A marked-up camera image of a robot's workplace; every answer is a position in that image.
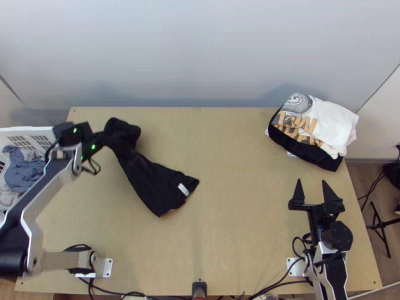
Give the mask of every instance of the wooden table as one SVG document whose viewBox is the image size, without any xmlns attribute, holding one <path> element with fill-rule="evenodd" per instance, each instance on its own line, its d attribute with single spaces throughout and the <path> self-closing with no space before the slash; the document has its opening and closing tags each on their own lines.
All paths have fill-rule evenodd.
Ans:
<svg viewBox="0 0 400 300">
<path fill-rule="evenodd" d="M 113 152 L 95 156 L 97 176 L 66 185 L 42 212 L 48 251 L 85 243 L 113 258 L 110 278 L 95 284 L 112 291 L 190 295 L 193 281 L 210 295 L 253 294 L 277 281 L 293 257 L 292 239 L 309 232 L 307 214 L 289 211 L 296 181 L 305 201 L 323 201 L 324 179 L 343 198 L 339 216 L 352 231 L 347 256 L 348 291 L 382 287 L 346 164 L 323 170 L 286 151 L 264 131 L 275 108 L 75 107 L 68 120 L 101 131 L 110 117 L 141 127 L 137 150 L 149 160 L 200 180 L 181 208 L 158 218 L 137 197 Z M 30 292 L 86 294 L 67 271 L 20 280 Z M 312 293 L 307 284 L 274 292 Z"/>
</svg>

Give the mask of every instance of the folded shirt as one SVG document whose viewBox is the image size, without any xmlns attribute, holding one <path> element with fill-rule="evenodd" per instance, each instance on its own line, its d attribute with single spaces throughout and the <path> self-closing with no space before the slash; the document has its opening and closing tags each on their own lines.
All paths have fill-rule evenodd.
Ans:
<svg viewBox="0 0 400 300">
<path fill-rule="evenodd" d="M 334 160 L 347 154 L 356 140 L 359 116 L 350 110 L 311 95 L 294 93 L 272 120 L 272 125 L 297 142 L 316 145 Z"/>
</svg>

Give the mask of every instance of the black cable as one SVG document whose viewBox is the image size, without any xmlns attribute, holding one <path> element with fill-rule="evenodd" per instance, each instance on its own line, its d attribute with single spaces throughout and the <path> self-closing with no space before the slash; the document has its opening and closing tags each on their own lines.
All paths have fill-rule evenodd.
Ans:
<svg viewBox="0 0 400 300">
<path fill-rule="evenodd" d="M 92 289 L 98 290 L 100 292 L 106 293 L 106 294 L 110 294 L 110 295 L 116 295 L 116 296 L 136 296 L 136 297 L 146 297 L 145 294 L 138 292 L 138 291 L 130 291 L 127 293 L 123 293 L 123 292 L 116 292 L 116 291 L 110 291 L 110 290 L 106 290 L 103 289 L 101 287 L 98 287 L 96 285 L 94 285 L 93 283 L 91 284 L 90 282 L 87 282 L 86 280 L 78 277 L 78 279 L 82 282 L 84 282 L 85 284 L 87 284 L 88 286 L 90 286 Z"/>
<path fill-rule="evenodd" d="M 381 179 L 384 178 L 385 176 L 386 176 L 386 175 L 382 175 L 382 177 L 380 177 L 379 179 L 377 179 L 377 181 L 376 181 L 376 183 L 375 183 L 375 186 L 372 188 L 371 192 L 369 192 L 369 193 L 366 195 L 365 201 L 364 201 L 364 203 L 363 203 L 362 206 L 361 206 L 361 211 L 363 211 L 364 208 L 366 207 L 366 204 L 367 204 L 367 202 L 368 202 L 368 198 L 370 197 L 370 195 L 371 195 L 372 192 L 374 191 L 374 189 L 375 189 L 375 187 L 377 186 L 378 182 L 381 181 Z"/>
<path fill-rule="evenodd" d="M 357 198 L 357 200 L 361 200 L 361 199 L 364 199 L 365 197 L 368 197 L 374 191 L 375 187 L 377 186 L 377 181 L 380 180 L 380 177 L 382 176 L 383 173 L 384 173 L 384 171 L 380 172 L 378 177 L 375 179 L 375 181 L 369 187 L 368 193 L 366 193 L 364 196 L 362 196 L 360 198 Z"/>
<path fill-rule="evenodd" d="M 310 232 L 306 233 L 305 235 L 303 235 L 301 239 L 305 244 L 312 245 L 313 241 L 309 240 L 308 238 L 311 238 L 311 233 Z"/>
<path fill-rule="evenodd" d="M 294 284 L 308 284 L 308 283 L 309 282 L 307 280 L 283 282 L 283 283 L 276 284 L 276 285 L 271 286 L 271 287 L 266 287 L 266 288 L 260 290 L 259 292 L 257 292 L 255 294 L 251 295 L 250 297 L 248 297 L 248 300 L 253 300 L 254 298 L 256 298 L 256 297 L 258 297 L 260 295 L 266 294 L 269 291 L 271 291 L 273 289 L 276 289 L 276 288 L 279 288 L 279 287 L 282 287 L 282 286 L 294 285 Z"/>
<path fill-rule="evenodd" d="M 304 241 L 303 241 L 300 237 L 298 237 L 298 236 L 296 236 L 296 237 L 293 239 L 293 241 L 291 242 L 291 248 L 292 248 L 294 254 L 295 254 L 298 258 L 301 258 L 301 259 L 304 261 L 304 257 L 302 257 L 301 255 L 299 255 L 299 254 L 296 252 L 296 249 L 295 249 L 295 242 L 296 242 L 296 240 L 300 240 L 300 242 L 303 244 L 304 250 L 307 249 L 306 244 L 305 244 Z"/>
<path fill-rule="evenodd" d="M 396 145 L 396 148 L 398 150 L 398 155 L 397 155 L 397 159 L 395 160 L 395 164 L 397 164 L 399 162 L 400 159 L 400 144 Z M 375 190 L 375 188 L 377 187 L 379 181 L 381 181 L 382 178 L 384 178 L 386 175 L 384 174 L 384 171 L 380 172 L 378 177 L 375 179 L 375 181 L 371 184 L 371 186 L 369 187 L 368 193 L 366 193 L 364 196 L 357 198 L 357 200 L 361 200 L 365 198 L 364 203 L 361 206 L 361 211 L 364 210 L 367 202 L 368 202 L 368 198 L 370 197 L 370 195 L 372 194 L 372 192 Z"/>
<path fill-rule="evenodd" d="M 90 278 L 90 279 L 89 279 L 89 284 L 87 285 L 87 293 L 89 294 L 90 300 L 95 300 L 95 299 L 93 298 L 93 296 L 92 296 L 92 291 L 91 291 L 92 285 L 93 285 L 93 281 L 94 281 L 94 280 L 95 280 L 94 278 Z"/>
<path fill-rule="evenodd" d="M 329 257 L 324 258 L 323 260 L 314 263 L 314 267 L 319 267 L 321 265 L 327 264 L 327 263 L 333 261 L 335 258 L 337 258 L 340 254 L 341 254 L 341 252 L 337 251 L 333 255 L 330 255 Z"/>
<path fill-rule="evenodd" d="M 49 162 L 49 154 L 50 151 L 57 145 L 57 143 L 59 142 L 59 139 L 57 138 L 54 143 L 52 143 L 50 145 L 50 147 L 47 148 L 46 152 L 44 153 L 44 161 L 46 162 L 46 164 Z"/>
<path fill-rule="evenodd" d="M 270 286 L 267 286 L 267 287 L 263 288 L 262 290 L 256 292 L 255 294 L 251 295 L 250 297 L 248 297 L 248 300 L 252 300 L 252 299 L 254 299 L 254 298 L 256 298 L 256 297 L 258 297 L 258 296 L 260 296 L 260 295 L 265 294 L 265 293 L 266 293 L 265 290 L 268 290 L 268 291 L 269 291 L 269 289 L 272 290 L 272 288 L 274 288 L 275 286 L 278 286 L 278 285 L 286 278 L 286 276 L 288 276 L 288 274 L 289 274 L 289 272 L 291 271 L 291 269 L 293 268 L 293 266 L 294 266 L 297 262 L 299 262 L 299 261 L 301 261 L 301 260 L 303 260 L 303 259 L 304 259 L 303 257 L 296 259 L 296 260 L 290 265 L 290 267 L 287 269 L 286 273 L 283 275 L 283 277 L 282 277 L 280 280 L 278 280 L 278 281 L 275 282 L 274 284 L 271 284 Z"/>
</svg>

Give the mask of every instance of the white basket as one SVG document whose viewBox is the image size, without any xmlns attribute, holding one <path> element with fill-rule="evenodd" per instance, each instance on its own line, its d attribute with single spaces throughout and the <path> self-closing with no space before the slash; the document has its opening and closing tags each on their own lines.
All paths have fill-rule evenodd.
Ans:
<svg viewBox="0 0 400 300">
<path fill-rule="evenodd" d="M 53 127 L 0 128 L 0 181 L 4 180 L 4 173 L 10 165 L 9 154 L 3 153 L 6 145 L 14 145 L 26 150 L 39 150 L 44 153 L 55 140 Z"/>
</svg>

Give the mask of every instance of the power cord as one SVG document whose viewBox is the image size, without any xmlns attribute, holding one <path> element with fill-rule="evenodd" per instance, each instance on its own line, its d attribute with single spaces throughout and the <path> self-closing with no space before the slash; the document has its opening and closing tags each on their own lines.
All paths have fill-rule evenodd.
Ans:
<svg viewBox="0 0 400 300">
<path fill-rule="evenodd" d="M 397 144 L 397 145 L 396 145 L 396 148 L 397 148 L 397 150 L 398 150 L 398 156 L 397 156 L 396 161 L 394 162 L 395 164 L 397 164 L 397 163 L 399 162 L 399 159 L 400 159 L 400 144 Z M 384 174 L 384 171 L 380 172 L 379 175 L 378 175 L 378 177 L 377 177 L 377 178 L 375 179 L 375 181 L 371 184 L 371 186 L 370 186 L 370 188 L 369 188 L 369 190 L 368 190 L 368 193 L 365 194 L 364 196 L 362 196 L 362 197 L 360 197 L 360 198 L 357 199 L 357 200 L 361 200 L 361 199 L 364 199 L 364 198 L 365 198 L 365 201 L 364 201 L 364 203 L 362 204 L 362 207 L 361 207 L 361 211 L 364 210 L 364 208 L 365 208 L 365 206 L 366 206 L 366 204 L 367 204 L 367 202 L 368 202 L 368 198 L 370 197 L 370 195 L 372 194 L 372 192 L 373 192 L 373 191 L 375 190 L 375 188 L 377 187 L 379 181 L 381 181 L 381 179 L 384 178 L 385 176 L 386 176 L 386 175 Z"/>
<path fill-rule="evenodd" d="M 274 284 L 271 284 L 271 285 L 269 285 L 269 286 L 263 288 L 262 290 L 256 292 L 255 294 L 251 295 L 250 297 L 248 297 L 248 300 L 253 300 L 253 299 L 256 298 L 256 297 L 261 296 L 261 295 L 263 295 L 263 294 L 266 294 L 267 292 L 269 292 L 269 291 L 271 291 L 271 290 L 273 290 L 273 289 L 275 289 L 275 288 L 281 287 L 281 286 L 293 285 L 293 284 L 299 284 L 299 283 L 309 283 L 309 282 L 306 281 L 306 280 L 301 280 L 301 281 L 290 281 L 290 282 L 281 283 L 281 282 L 288 276 L 288 274 L 289 274 L 289 272 L 291 271 L 291 269 L 293 268 L 293 266 L 294 266 L 297 262 L 299 262 L 299 261 L 301 261 L 301 260 L 304 260 L 304 258 L 303 258 L 303 257 L 300 257 L 300 258 L 296 259 L 296 260 L 290 265 L 290 267 L 287 269 L 286 273 L 283 275 L 283 277 L 282 277 L 280 280 L 278 280 L 278 281 L 275 282 Z"/>
<path fill-rule="evenodd" d="M 293 239 L 293 241 L 291 242 L 291 248 L 292 248 L 294 254 L 295 254 L 298 258 L 301 258 L 302 260 L 304 260 L 304 257 L 302 257 L 300 254 L 298 254 L 298 253 L 296 252 L 296 249 L 295 249 L 295 242 L 296 242 L 297 240 L 299 240 L 300 242 L 302 242 L 303 247 L 304 247 L 304 250 L 307 249 L 306 244 L 305 244 L 305 242 L 303 241 L 303 239 L 300 238 L 300 237 L 298 237 L 298 236 L 296 236 L 296 237 Z"/>
</svg>

